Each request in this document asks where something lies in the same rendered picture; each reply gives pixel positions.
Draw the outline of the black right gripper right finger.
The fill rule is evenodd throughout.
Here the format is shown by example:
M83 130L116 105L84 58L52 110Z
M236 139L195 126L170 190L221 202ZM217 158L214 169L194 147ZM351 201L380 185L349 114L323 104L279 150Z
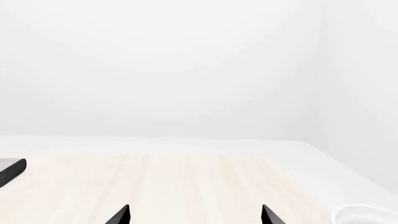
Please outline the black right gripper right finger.
M262 224L285 224L267 205L262 205Z

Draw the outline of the white round dish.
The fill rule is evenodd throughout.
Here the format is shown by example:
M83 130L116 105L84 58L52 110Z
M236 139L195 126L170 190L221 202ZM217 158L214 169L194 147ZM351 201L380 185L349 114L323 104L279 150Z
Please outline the white round dish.
M372 205L342 205L332 212L330 224L398 224L398 212Z

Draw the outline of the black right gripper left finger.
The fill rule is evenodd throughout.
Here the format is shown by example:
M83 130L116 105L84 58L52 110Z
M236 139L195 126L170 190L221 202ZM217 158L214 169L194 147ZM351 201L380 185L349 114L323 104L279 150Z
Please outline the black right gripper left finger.
M131 214L129 205L123 206L105 224L130 224Z

